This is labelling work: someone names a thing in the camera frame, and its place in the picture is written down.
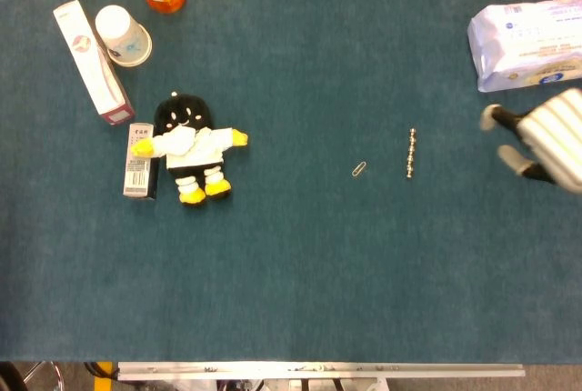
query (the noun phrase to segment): paper clip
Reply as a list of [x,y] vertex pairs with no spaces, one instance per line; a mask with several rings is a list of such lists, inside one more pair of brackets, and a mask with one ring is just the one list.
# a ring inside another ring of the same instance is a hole
[[362,173],[362,171],[364,171],[364,168],[366,168],[366,161],[362,161],[360,162],[356,168],[354,168],[354,171],[352,171],[352,176],[353,177],[358,177],[360,175],[360,173]]

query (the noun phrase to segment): plush toy face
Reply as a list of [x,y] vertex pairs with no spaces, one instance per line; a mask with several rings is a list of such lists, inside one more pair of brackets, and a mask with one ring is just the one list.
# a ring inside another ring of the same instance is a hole
[[174,130],[179,125],[200,130],[212,129],[212,117],[208,106],[195,95],[176,95],[162,102],[156,109],[156,135]]

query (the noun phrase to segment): white box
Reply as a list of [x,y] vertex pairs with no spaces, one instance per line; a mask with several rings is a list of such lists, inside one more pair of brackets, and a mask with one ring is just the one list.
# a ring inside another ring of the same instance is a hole
[[582,0],[490,5],[467,34],[479,91],[582,76]]
[[135,115],[134,109],[115,77],[107,53],[97,42],[79,1],[65,3],[57,7],[53,14],[97,113],[111,125],[132,118]]
[[125,158],[124,196],[133,198],[156,198],[157,170],[159,159],[135,157],[131,146],[140,139],[154,137],[154,125],[132,123],[127,137],[127,156]]

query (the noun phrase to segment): paper cup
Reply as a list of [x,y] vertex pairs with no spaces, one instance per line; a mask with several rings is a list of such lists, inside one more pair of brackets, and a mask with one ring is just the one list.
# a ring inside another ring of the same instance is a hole
[[109,57],[118,65],[140,65],[152,52],[149,33],[121,6],[110,5],[101,9],[95,27]]

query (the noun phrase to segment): stuffed toy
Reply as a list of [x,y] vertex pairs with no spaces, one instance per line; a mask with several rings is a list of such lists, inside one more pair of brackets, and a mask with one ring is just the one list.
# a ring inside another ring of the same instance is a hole
[[247,144],[248,136],[236,129],[214,129],[203,99],[180,94],[157,107],[154,137],[140,140],[131,151],[140,157],[165,156],[180,202],[200,205],[206,196],[230,193],[231,185],[222,172],[223,152]]
[[568,89],[523,115],[489,105],[481,115],[481,129],[491,130],[496,123],[513,132],[539,159],[527,159],[511,145],[500,146],[499,157],[517,175],[582,193],[582,91]]

